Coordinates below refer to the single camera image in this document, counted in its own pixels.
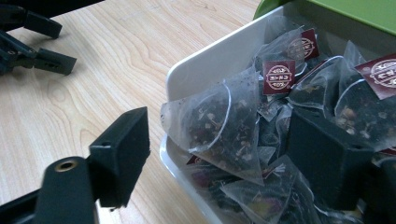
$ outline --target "tea bag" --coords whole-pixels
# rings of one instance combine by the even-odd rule
[[[263,78],[259,78],[259,93],[260,93],[260,103],[257,112],[270,122],[277,114],[278,110],[287,101],[284,99],[287,94],[274,94],[274,95],[264,95],[263,93]]]
[[[335,107],[335,123],[357,135],[375,151],[396,146],[396,96],[379,100],[364,79],[343,92]]]
[[[358,48],[351,41],[348,41],[346,43],[344,59],[337,63],[337,69],[341,74],[339,82],[340,96],[352,83],[362,79],[361,74],[355,69],[355,66],[365,62],[366,60],[361,56]]]
[[[253,58],[256,71],[259,71],[263,76],[262,63],[267,61],[295,61],[296,68],[304,66],[301,31],[301,29],[288,31],[270,44],[263,45]]]
[[[304,32],[314,30],[314,36],[308,37],[302,35],[302,38],[307,38],[307,40],[305,40],[303,43],[307,71],[312,70],[321,62],[331,58],[332,51],[329,48],[330,45],[326,39],[326,35],[323,35],[322,30],[320,30],[312,21],[303,16],[293,16],[290,17],[290,20],[293,21],[293,23],[301,24],[301,28],[304,30]]]
[[[338,81],[340,74],[336,63],[342,60],[335,56],[319,64],[297,84],[288,96],[292,105],[319,109],[326,118],[333,117],[333,107],[338,99]]]
[[[299,173],[289,198],[289,204],[279,224],[318,224],[320,219],[314,206],[314,194],[303,174]]]
[[[257,74],[242,73],[210,90],[164,104],[163,128],[182,149],[260,183],[257,82]]]
[[[275,159],[282,156],[285,152],[290,117],[291,107],[289,105],[282,105],[276,111],[276,117],[273,120],[269,122],[266,119],[260,120],[259,146],[273,147],[276,150],[274,152]]]
[[[257,154],[260,159],[261,168],[268,167],[269,161],[276,153],[276,147],[257,147]]]
[[[237,202],[227,197],[220,187],[240,180],[220,168],[192,156],[190,161],[180,169],[192,178],[195,189],[201,197],[211,206],[212,210],[221,216],[225,216],[233,223],[249,223],[248,217],[242,211]]]
[[[238,202],[254,223],[277,223],[288,206],[297,175],[297,168],[284,156],[263,171],[264,186],[240,180],[221,190]]]
[[[300,24],[285,16],[274,16],[268,19],[265,26],[265,39],[275,40],[286,32],[299,29]]]

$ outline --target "white plastic container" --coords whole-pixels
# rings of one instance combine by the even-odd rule
[[[348,40],[358,46],[366,60],[396,52],[396,37],[371,26],[353,21],[303,0],[293,1],[252,21],[212,45],[192,54],[174,65],[168,73],[166,90],[168,101],[205,90],[228,75],[247,68],[255,52],[268,43],[265,33],[268,19],[274,16],[303,17],[312,21],[324,36],[333,53],[342,55]],[[218,207],[200,195],[191,177],[183,172],[191,156],[179,149],[167,136],[161,144],[161,159],[181,187],[186,190],[206,216],[209,223],[235,223],[220,212]]]

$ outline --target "wood grain surface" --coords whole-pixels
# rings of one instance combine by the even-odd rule
[[[62,76],[16,68],[0,77],[0,204],[38,189],[48,165],[89,155],[120,114],[148,107],[151,155],[126,208],[99,209],[101,223],[205,223],[159,156],[165,79],[178,61],[253,18],[260,0],[107,0],[53,18],[52,40],[18,29],[34,49],[78,58]]]

